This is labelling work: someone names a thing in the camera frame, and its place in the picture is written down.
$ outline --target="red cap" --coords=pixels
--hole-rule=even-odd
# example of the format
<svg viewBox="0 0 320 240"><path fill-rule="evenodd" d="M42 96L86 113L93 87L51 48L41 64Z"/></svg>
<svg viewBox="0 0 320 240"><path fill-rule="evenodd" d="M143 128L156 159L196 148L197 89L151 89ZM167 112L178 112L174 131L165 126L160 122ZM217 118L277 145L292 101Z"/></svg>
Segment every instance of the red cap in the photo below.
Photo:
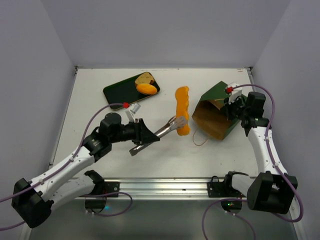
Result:
<svg viewBox="0 0 320 240"><path fill-rule="evenodd" d="M230 93L232 93L233 90L234 90L234 88L231 86L231 87L228 87L225 91L227 94L230 94Z"/></svg>
<svg viewBox="0 0 320 240"><path fill-rule="evenodd" d="M129 108L129 107L130 107L130 104L129 104L129 103L127 103L127 102L124 102L124 103L123 103L123 107L124 107L125 109L127 109L127 108Z"/></svg>

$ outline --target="cable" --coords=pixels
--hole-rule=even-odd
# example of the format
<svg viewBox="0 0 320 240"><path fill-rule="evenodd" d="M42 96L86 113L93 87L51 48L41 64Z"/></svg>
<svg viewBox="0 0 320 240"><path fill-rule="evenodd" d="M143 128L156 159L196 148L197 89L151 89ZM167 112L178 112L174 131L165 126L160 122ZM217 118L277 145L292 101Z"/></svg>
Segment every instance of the cable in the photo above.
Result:
<svg viewBox="0 0 320 240"><path fill-rule="evenodd" d="M300 195L298 194L297 190L295 189L295 187L291 184L291 182L289 181L289 179L284 175L284 173L280 170L280 168L276 165L276 161L275 161L275 158L272 154L272 151L271 151L271 147L270 147L270 142L269 142L269 139L267 139L267 136L268 136L268 133L269 133L269 129L271 127L271 122L273 121L274 119L274 116L275 116L275 111L276 111L276 104L275 104L275 100L274 98L272 97L271 93L266 89L264 88L263 86L260 86L260 85L256 85L256 84L243 84L243 85L239 85L239 86L235 86L233 89L237 89L237 88L241 88L241 87L256 87L256 88L259 88L259 89L262 89L264 90L270 97L271 99L271 102L272 102L272 112L271 112L271 117L270 117L270 121L266 127L266 130L265 130L265 142L266 142L266 147L268 149L268 153L269 153L269 156L270 156L270 159L275 167L275 169L277 170L277 172L281 175L281 177L283 177L283 179L285 180L285 182L289 185L289 187L291 188L291 190L293 191L294 195L296 196L296 199L298 200L298 203L299 203L299 206L300 206L300 214L299 216L296 218L296 219L289 219L289 218L285 218L284 216L280 215L280 214L277 214L277 213L274 213L275 216L277 216L278 218L282 219L282 220L285 220L287 222L290 222L290 223L296 223L296 222L299 222L302 217L304 216L304 206L303 206L303 203L302 203L302 200L301 200L301 197Z"/></svg>
<svg viewBox="0 0 320 240"><path fill-rule="evenodd" d="M123 103L111 103L111 104L108 104L108 105L100 108L100 109L90 118L88 124L86 125L86 127L85 127L85 129L84 129L84 132L83 132L81 141L80 141L80 143L79 143L79 146L78 146L77 149L75 150L73 156L76 156L76 155L79 153L80 148L82 147L82 143L83 143L83 141L84 141L84 139L85 139L85 137L86 137L88 128L89 128L91 122L94 120L94 118L95 118L101 111L103 111L104 109L106 109L106 108L108 108L108 107L112 107L112 106L123 106L123 105L124 105ZM45 178L43 179L43 182L47 181L48 179L52 178L52 177L55 176L56 174L60 173L60 172L61 172L63 169L65 169L72 161L73 161L72 158L69 159L69 160L68 160L62 167L60 167L57 171L55 171L55 172L51 173L50 175L48 175L47 177L45 177ZM41 182L37 182L36 184L34 184L34 185L32 185L32 186L30 186L30 187L28 187L28 188L26 188L26 189L24 189L24 190L22 190L22 191L20 191L20 192L17 192L17 193L15 193L15 194L13 194L13 195L10 195L10 196L4 197L4 198L0 198L0 203L2 203L2 202L4 202L4 201L7 201L7 200L10 200L10 199L12 199L12 198L15 198L15 197L17 197L17 196L20 196L20 195L22 195L22 194L30 191L31 189L34 189L35 187L39 186L40 184L41 184ZM8 227L0 228L0 231L5 231L5 230L13 229L13 228L16 228L16 227L24 224L24 223L25 223L25 222L20 222L20 223L18 223L18 224L16 224L16 225L12 225L12 226L8 226Z"/></svg>
<svg viewBox="0 0 320 240"><path fill-rule="evenodd" d="M105 194L101 194L101 195L82 195L81 197L84 197L84 198L103 198L103 197L108 197L108 196L115 195L115 194L123 194L123 195L126 195L130 198L130 203L124 210L122 210L118 213L113 213L113 214L103 214L103 213L98 213L98 212L92 212L93 215L97 215L100 217L114 217L114 216L119 216L121 214L124 214L126 211L129 210L129 208L131 208L134 200L132 199L132 196L129 193L116 191L116 192L110 192L110 193L105 193Z"/></svg>
<svg viewBox="0 0 320 240"><path fill-rule="evenodd" d="M22 221L22 222L19 222L19 223L15 224L15 225L12 225L12 226L0 227L0 232L1 231L6 231L6 230L10 230L10 229L14 229L16 227L21 226L24 223L25 223L25 221Z"/></svg>
<svg viewBox="0 0 320 240"><path fill-rule="evenodd" d="M237 96L234 100L234 103L240 108L241 106L238 104L238 99L241 99L241 102L245 105L246 104L246 100L245 100L245 97L240 95L240 96Z"/></svg>
<svg viewBox="0 0 320 240"><path fill-rule="evenodd" d="M217 204L217 203L224 202L224 201L239 201L239 202L243 202L243 203L246 203L246 202L247 202L247 200L243 200L243 199L239 199L239 198L224 198L224 199L219 199L219 200L216 200L216 201L212 202L212 203L205 209L205 211L204 211L204 213L203 213L203 216L202 216L202 222L201 222L202 232L203 232L204 238L205 238L206 240L209 240L208 237L207 237L206 231L205 231L205 218L206 218L206 214L207 214L208 210L209 210L213 205L215 205L215 204ZM255 229L254 229L254 226L253 226L248 220L246 220L244 217L239 216L239 215L237 215L237 214L235 214L235 213L231 213L231 212L227 212L227 213L230 214L230 215L233 215L233 216L235 216L235 217L237 217L237 218L239 218L239 219L241 219L241 220L243 220L243 221L245 221L245 222L249 225L249 227L251 228L251 230L252 230L252 232L253 232L253 239L254 239L254 240L257 239L257 234L256 234L256 231L255 231Z"/></svg>
<svg viewBox="0 0 320 240"><path fill-rule="evenodd" d="M212 183L214 182L214 178L216 178L217 181L218 181L218 183L219 183L219 178L218 178L218 176L214 175L214 176L212 176L212 178L211 178L211 186L212 186Z"/></svg>
<svg viewBox="0 0 320 240"><path fill-rule="evenodd" d="M96 212L94 209L99 209L99 208L96 208L96 207L91 207L91 208L89 208L89 207L86 207L86 203L84 203L84 207L85 207L85 209L89 209L89 210L91 210L91 212L93 212L93 213L95 213L95 214L99 214L99 213L101 213L104 209L105 209L105 207L106 207L106 204L107 204L107 197L103 197L102 198L102 201L104 200L104 204L103 204L103 207L102 208L100 208L100 210L98 211L98 212Z"/></svg>
<svg viewBox="0 0 320 240"><path fill-rule="evenodd" d="M196 132L198 131L198 129L199 129L199 127L196 128L196 130L194 131L194 133L193 133L193 135L192 135L192 142L194 143L194 145L196 145L196 146L198 146L198 147L201 147L203 144L205 144L205 143L208 141L209 137L206 137L206 140L204 140L203 143L201 143L201 144L196 144L196 143L195 143L195 134L196 134Z"/></svg>

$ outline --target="black clamp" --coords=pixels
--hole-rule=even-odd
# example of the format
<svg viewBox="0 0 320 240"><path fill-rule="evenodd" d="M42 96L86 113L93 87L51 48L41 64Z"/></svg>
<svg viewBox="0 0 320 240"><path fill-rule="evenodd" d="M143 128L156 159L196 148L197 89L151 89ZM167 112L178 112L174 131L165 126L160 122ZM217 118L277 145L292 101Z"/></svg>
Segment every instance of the black clamp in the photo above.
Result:
<svg viewBox="0 0 320 240"><path fill-rule="evenodd" d="M209 198L238 198L241 192L232 188L232 176L235 174L247 175L243 172L229 171L224 176L223 181L219 181L217 176L213 176L211 181L207 182L207 191Z"/></svg>
<svg viewBox="0 0 320 240"><path fill-rule="evenodd" d="M83 146L90 151L97 162L112 150L112 144L132 141L134 144L151 144L160 138L151 132L142 118L124 125L121 116L115 112L108 113L93 132L83 140Z"/></svg>
<svg viewBox="0 0 320 240"><path fill-rule="evenodd" d="M89 195L95 196L95 195L102 195L102 194L110 194L119 192L120 189L120 183L118 181L105 181L102 176L100 176L97 172L94 170L86 171L84 175L89 176L93 183L95 184L92 192L90 192ZM108 198L117 198L119 194L113 194L108 196ZM107 203L107 197L103 197L100 200L92 200L92 199L86 199L84 201L84 207L87 211L94 212L94 209L100 209L100 212L105 208Z"/></svg>
<svg viewBox="0 0 320 240"><path fill-rule="evenodd" d="M15 183L13 194L28 189L30 186L31 182L27 182L22 178ZM31 229L42 224L50 216L51 206L54 204L52 200L44 201L41 195L42 192L30 189L12 198L11 206Z"/></svg>

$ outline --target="black mount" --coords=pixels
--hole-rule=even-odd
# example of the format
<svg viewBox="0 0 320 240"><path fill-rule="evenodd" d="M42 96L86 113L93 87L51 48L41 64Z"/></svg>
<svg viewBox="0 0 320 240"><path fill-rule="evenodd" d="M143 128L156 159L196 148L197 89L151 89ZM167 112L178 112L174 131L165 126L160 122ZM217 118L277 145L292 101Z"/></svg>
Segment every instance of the black mount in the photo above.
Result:
<svg viewBox="0 0 320 240"><path fill-rule="evenodd" d="M93 132L83 141L94 160L98 161L112 149L113 143L131 140L134 144L150 144L160 141L160 138L151 132L142 118L126 125L121 124L121 116L115 112L108 113Z"/></svg>
<svg viewBox="0 0 320 240"><path fill-rule="evenodd" d="M297 189L296 177L285 175ZM274 175L270 172L260 172L248 189L247 195L249 209L276 214L286 214L295 196L281 175Z"/></svg>
<svg viewBox="0 0 320 240"><path fill-rule="evenodd" d="M206 183L208 197L209 198L238 198L241 195L241 192L235 190L231 187L232 176L234 174L243 174L242 172L229 171L227 175L225 175L223 181L219 181L217 176L213 176L211 181Z"/></svg>
<svg viewBox="0 0 320 240"><path fill-rule="evenodd" d="M244 128L245 135L248 136L251 128L267 127L269 120L263 117L264 104L266 96L260 92L251 91L247 99L239 96L229 104L229 98L224 99L224 106L221 111L226 115L228 120L241 120L241 126Z"/></svg>
<svg viewBox="0 0 320 240"><path fill-rule="evenodd" d="M252 128L267 127L269 120L263 117L266 96L259 92L249 92L247 99L243 95L238 96L234 102L229 104L229 98L224 99L224 106L221 111L229 120L241 120L245 135L248 136ZM232 174L229 172L226 178L232 182ZM294 186L298 187L295 176L286 177ZM248 207L251 210L286 214L289 211L295 194L284 181L281 175L270 172L260 172L253 181L247 192Z"/></svg>
<svg viewBox="0 0 320 240"><path fill-rule="evenodd" d="M119 192L120 182L118 181L105 181L103 177L94 170L86 171L84 175L89 176L95 184L92 192L88 195L94 196ZM117 198L118 196L119 194L113 194L108 196L108 198ZM100 211L102 211L105 208L106 203L106 197L103 199L86 199L84 201L84 207L88 211L94 211L93 209L101 209Z"/></svg>
<svg viewBox="0 0 320 240"><path fill-rule="evenodd" d="M31 185L24 178L14 185L13 194L29 188ZM12 199L11 206L17 211L21 218L30 228L35 228L42 224L51 214L51 206L54 201L44 201L42 192L31 189Z"/></svg>

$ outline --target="orange toy fruit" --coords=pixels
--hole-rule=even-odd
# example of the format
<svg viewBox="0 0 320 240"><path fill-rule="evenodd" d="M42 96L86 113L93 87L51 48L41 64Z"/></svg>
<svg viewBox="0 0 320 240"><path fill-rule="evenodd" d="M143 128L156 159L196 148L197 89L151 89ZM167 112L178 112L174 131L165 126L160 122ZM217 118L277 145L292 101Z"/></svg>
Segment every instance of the orange toy fruit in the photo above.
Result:
<svg viewBox="0 0 320 240"><path fill-rule="evenodd" d="M136 86L136 89L138 90L139 93L142 93L145 95L154 95L157 93L156 87L147 83L139 84L138 86Z"/></svg>
<svg viewBox="0 0 320 240"><path fill-rule="evenodd" d="M175 91L175 99L176 99L176 118L180 116L184 116L185 119L189 120L188 107L189 107L189 96L188 96L189 88L187 86L179 87ZM179 128L176 132L180 136L185 136L190 133L190 127L186 124L184 127Z"/></svg>

